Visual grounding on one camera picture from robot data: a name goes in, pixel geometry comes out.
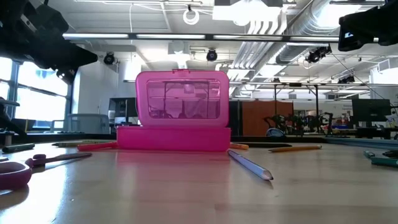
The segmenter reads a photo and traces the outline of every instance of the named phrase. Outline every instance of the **pink box base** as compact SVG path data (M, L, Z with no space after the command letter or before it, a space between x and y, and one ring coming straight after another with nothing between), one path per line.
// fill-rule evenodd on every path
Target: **pink box base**
M120 149L160 151L225 152L229 148L229 128L118 127Z

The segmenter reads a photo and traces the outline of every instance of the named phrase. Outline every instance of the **pink box lid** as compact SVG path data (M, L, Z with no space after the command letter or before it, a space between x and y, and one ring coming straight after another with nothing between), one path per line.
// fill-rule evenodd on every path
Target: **pink box lid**
M229 79L219 71L141 72L137 109L144 126L225 127Z

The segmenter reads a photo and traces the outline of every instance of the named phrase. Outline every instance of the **desk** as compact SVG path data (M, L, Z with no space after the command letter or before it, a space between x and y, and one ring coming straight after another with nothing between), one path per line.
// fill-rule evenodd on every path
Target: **desk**
M372 166L365 149L239 152L269 169L272 182L226 154L96 152L2 192L0 223L397 223L398 170ZM13 158L75 151L38 144Z

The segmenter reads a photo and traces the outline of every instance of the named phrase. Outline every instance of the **pink scissors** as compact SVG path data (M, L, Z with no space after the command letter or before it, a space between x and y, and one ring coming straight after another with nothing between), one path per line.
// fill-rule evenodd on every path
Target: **pink scissors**
M0 158L0 190L24 187L32 177L33 167L44 166L49 162L90 157L91 155L92 153L89 152L78 152L62 154L47 159L45 154L36 154L33 159L29 158L25 163L9 161L8 158Z

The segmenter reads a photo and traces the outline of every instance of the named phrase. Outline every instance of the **pencil tip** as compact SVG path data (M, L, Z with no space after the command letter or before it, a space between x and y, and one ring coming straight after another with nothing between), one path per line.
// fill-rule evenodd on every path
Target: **pencil tip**
M264 170L263 175L268 180L274 180L274 177L272 176L271 172L269 172L268 170Z

